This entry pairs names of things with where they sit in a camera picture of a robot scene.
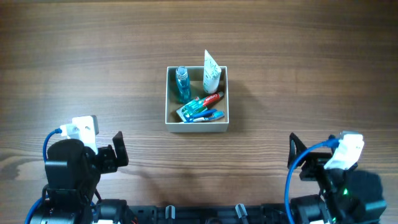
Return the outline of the blue white Colgate toothbrush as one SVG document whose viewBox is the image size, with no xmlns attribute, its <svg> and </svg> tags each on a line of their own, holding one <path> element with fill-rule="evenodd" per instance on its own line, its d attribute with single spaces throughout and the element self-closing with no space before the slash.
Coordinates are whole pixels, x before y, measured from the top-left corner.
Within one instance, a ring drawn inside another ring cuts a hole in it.
<svg viewBox="0 0 398 224">
<path fill-rule="evenodd" d="M 201 117 L 201 118 L 193 119 L 190 121 L 186 121 L 186 123 L 198 123 L 198 122 L 203 122 L 203 121 L 212 121 L 212 120 L 217 120 L 217 119 L 220 119 L 223 117 L 224 117 L 224 112 L 216 110 L 216 112 L 213 113 L 209 117 Z"/>
</svg>

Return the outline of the green white soap box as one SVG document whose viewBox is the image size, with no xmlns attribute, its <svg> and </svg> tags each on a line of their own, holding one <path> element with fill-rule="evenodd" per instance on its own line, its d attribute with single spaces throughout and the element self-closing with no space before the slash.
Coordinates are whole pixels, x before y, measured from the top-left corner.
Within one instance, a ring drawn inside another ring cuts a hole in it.
<svg viewBox="0 0 398 224">
<path fill-rule="evenodd" d="M 176 111 L 176 113 L 177 113 L 177 115 L 180 117 L 180 119 L 181 119 L 183 122 L 186 122 L 188 118 L 192 117 L 192 116 L 195 115 L 195 114 L 204 112 L 204 111 L 206 111 L 207 109 L 208 109 L 208 108 L 200 108 L 200 109 L 197 109 L 196 111 L 192 111 L 192 110 L 185 109 L 185 107 L 182 106 L 181 108 L 179 108 L 179 109 Z"/>
</svg>

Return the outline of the Colgate toothpaste tube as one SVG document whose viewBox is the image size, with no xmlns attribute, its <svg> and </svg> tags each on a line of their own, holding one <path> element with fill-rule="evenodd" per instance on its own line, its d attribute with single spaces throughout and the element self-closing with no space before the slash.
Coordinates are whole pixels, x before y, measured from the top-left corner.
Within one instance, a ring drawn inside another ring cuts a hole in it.
<svg viewBox="0 0 398 224">
<path fill-rule="evenodd" d="M 187 113 L 193 114 L 201 110 L 202 108 L 206 108 L 208 105 L 220 100 L 224 96 L 222 91 L 207 96 L 206 98 L 195 98 L 192 102 L 186 104 L 183 108 Z"/>
</svg>

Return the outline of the blue Listerine mouthwash bottle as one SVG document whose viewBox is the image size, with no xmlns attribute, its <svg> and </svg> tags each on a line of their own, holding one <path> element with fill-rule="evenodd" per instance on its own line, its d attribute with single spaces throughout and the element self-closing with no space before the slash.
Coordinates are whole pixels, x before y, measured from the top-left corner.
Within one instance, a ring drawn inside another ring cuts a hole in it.
<svg viewBox="0 0 398 224">
<path fill-rule="evenodd" d="M 175 71 L 175 78 L 180 101 L 183 104 L 186 104 L 191 100 L 190 77 L 187 68 L 184 66 L 177 67 Z"/>
</svg>

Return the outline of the white Pantene tube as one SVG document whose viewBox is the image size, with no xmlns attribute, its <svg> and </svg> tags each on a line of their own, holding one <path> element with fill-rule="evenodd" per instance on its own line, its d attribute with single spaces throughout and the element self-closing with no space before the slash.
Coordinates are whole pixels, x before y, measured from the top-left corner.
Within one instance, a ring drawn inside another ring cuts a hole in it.
<svg viewBox="0 0 398 224">
<path fill-rule="evenodd" d="M 203 89 L 208 94 L 217 91 L 220 82 L 221 68 L 210 53 L 205 50 L 203 67 Z"/>
</svg>

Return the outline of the blue disposable razor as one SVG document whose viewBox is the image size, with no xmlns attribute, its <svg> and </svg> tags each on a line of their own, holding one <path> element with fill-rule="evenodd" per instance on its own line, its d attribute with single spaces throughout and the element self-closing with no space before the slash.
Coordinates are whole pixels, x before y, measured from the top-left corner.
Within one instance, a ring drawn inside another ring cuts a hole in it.
<svg viewBox="0 0 398 224">
<path fill-rule="evenodd" d="M 216 109 L 202 111 L 200 113 L 196 113 L 196 114 L 193 114 L 193 115 L 189 116 L 186 119 L 186 121 L 190 121 L 190 120 L 201 118 L 201 117 L 209 117 L 215 112 L 216 112 Z"/>
</svg>

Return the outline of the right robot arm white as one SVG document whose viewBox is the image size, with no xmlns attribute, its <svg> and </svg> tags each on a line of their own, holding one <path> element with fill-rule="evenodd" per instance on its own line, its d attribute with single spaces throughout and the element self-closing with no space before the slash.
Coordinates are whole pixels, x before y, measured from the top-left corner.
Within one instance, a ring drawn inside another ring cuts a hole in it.
<svg viewBox="0 0 398 224">
<path fill-rule="evenodd" d="M 362 134 L 343 131 L 311 147 L 289 136 L 288 174 L 284 207 L 289 223 L 379 223 L 387 207 L 381 178 L 358 169 L 364 147 Z M 320 191 L 289 199 L 296 168 L 302 181 L 315 181 Z"/>
</svg>

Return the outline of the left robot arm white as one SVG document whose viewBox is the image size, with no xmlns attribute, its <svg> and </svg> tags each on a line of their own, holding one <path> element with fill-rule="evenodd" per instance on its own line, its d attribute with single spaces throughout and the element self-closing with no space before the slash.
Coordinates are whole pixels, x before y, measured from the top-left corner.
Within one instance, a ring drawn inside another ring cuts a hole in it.
<svg viewBox="0 0 398 224">
<path fill-rule="evenodd" d="M 125 200 L 103 199 L 96 188 L 101 175 L 128 163 L 121 132 L 113 137 L 112 145 L 97 153 L 78 139 L 56 142 L 47 150 L 48 183 L 24 223 L 135 223 L 136 216 Z"/>
</svg>

